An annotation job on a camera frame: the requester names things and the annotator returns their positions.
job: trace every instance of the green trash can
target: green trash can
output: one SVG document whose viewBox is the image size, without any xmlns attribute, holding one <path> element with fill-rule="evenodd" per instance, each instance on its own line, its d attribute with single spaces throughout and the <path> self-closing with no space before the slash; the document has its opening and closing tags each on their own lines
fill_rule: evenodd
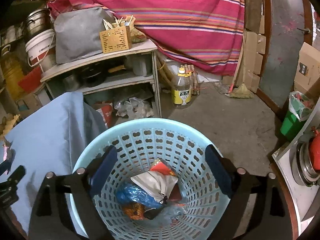
<svg viewBox="0 0 320 240">
<path fill-rule="evenodd" d="M 280 131 L 288 139 L 288 141 L 292 141 L 299 133 L 305 122 L 306 120 L 299 122 L 298 118 L 288 110 Z"/>
</svg>

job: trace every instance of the white drawstring bag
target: white drawstring bag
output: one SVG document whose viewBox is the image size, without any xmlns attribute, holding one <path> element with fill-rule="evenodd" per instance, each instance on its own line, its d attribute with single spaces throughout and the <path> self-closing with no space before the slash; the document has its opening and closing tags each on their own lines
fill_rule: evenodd
<svg viewBox="0 0 320 240">
<path fill-rule="evenodd" d="M 163 175 L 158 171 L 146 171 L 131 177 L 131 180 L 145 190 L 155 201 L 165 203 L 178 178 L 171 175 Z"/>
</svg>

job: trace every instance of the concrete floor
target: concrete floor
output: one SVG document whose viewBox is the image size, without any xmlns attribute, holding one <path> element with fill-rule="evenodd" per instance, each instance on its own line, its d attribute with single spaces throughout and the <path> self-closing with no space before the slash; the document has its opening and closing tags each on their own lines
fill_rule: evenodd
<svg viewBox="0 0 320 240">
<path fill-rule="evenodd" d="M 236 99 L 219 94 L 212 83 L 205 83 L 202 88 L 205 89 L 199 96 L 193 96 L 191 105 L 185 109 L 174 109 L 171 94 L 162 93 L 163 118 L 190 125 L 207 136 L 236 167 L 266 176 L 271 171 L 271 154 L 285 142 L 279 135 L 279 119 L 256 95 L 252 99 Z M 245 232 L 255 197 L 250 196 L 235 236 Z"/>
</svg>

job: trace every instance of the pink striped cloth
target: pink striped cloth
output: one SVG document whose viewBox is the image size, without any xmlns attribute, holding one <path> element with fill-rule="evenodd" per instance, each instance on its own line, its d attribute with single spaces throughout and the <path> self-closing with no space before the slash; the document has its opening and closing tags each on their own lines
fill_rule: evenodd
<svg viewBox="0 0 320 240">
<path fill-rule="evenodd" d="M 171 59 L 233 75 L 244 28 L 244 0 L 52 0 L 52 14 L 102 6 L 117 18 L 134 15 Z"/>
</svg>

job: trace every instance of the blue plastic bag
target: blue plastic bag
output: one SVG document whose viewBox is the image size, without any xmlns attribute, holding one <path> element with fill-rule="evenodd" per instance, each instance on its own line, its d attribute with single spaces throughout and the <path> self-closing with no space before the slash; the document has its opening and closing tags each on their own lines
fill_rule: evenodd
<svg viewBox="0 0 320 240">
<path fill-rule="evenodd" d="M 150 208 L 161 208 L 162 204 L 155 201 L 147 192 L 137 185 L 130 183 L 123 183 L 116 192 L 116 198 L 120 205 L 127 205 L 134 201 L 141 203 Z"/>
</svg>

